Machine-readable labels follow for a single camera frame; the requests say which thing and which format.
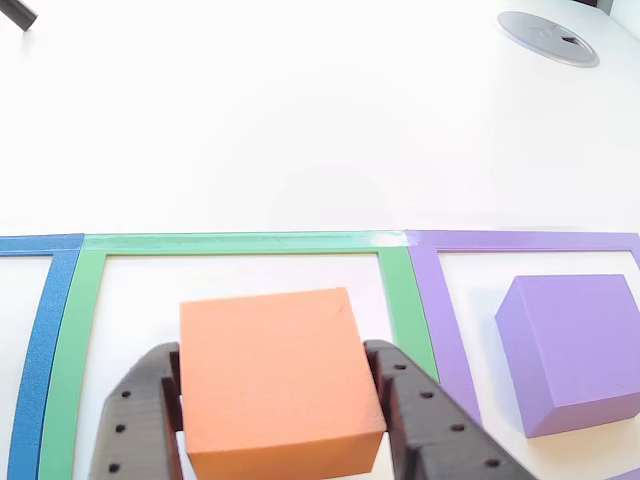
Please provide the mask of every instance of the black cable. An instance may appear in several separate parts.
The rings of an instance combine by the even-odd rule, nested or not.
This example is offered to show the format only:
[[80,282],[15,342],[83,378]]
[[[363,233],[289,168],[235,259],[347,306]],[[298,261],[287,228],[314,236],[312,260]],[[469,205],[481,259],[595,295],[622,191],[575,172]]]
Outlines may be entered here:
[[20,0],[0,0],[0,12],[25,32],[38,18],[38,15]]

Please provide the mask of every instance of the blue square frame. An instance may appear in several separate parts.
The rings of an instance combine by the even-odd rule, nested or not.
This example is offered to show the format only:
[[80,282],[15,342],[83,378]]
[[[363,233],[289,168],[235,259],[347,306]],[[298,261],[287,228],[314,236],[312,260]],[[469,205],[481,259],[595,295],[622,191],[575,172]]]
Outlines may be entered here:
[[83,239],[83,234],[0,238],[0,257],[53,257],[22,370],[9,447],[8,480],[38,478],[53,356]]

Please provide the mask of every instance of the orange cube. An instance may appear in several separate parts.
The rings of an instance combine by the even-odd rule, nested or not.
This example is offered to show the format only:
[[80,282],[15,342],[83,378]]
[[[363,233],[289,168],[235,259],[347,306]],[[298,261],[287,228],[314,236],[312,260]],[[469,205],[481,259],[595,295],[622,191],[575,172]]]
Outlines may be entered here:
[[371,471],[386,425],[345,289],[188,302],[181,321],[199,480]]

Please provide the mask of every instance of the white table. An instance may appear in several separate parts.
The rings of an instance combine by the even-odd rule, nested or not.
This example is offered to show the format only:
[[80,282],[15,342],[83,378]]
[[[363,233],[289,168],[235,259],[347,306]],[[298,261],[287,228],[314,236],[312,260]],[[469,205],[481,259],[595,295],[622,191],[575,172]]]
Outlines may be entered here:
[[[0,18],[0,234],[640,229],[640,42],[568,0],[30,0]],[[554,63],[495,14],[546,16]]]

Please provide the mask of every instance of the green square frame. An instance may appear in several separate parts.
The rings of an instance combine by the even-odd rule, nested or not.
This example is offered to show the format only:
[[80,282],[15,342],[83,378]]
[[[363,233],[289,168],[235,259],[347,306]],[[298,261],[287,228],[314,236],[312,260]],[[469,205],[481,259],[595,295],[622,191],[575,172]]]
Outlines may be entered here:
[[377,254],[395,341],[438,380],[404,232],[87,235],[71,282],[53,361],[40,480],[71,479],[82,377],[107,256]]

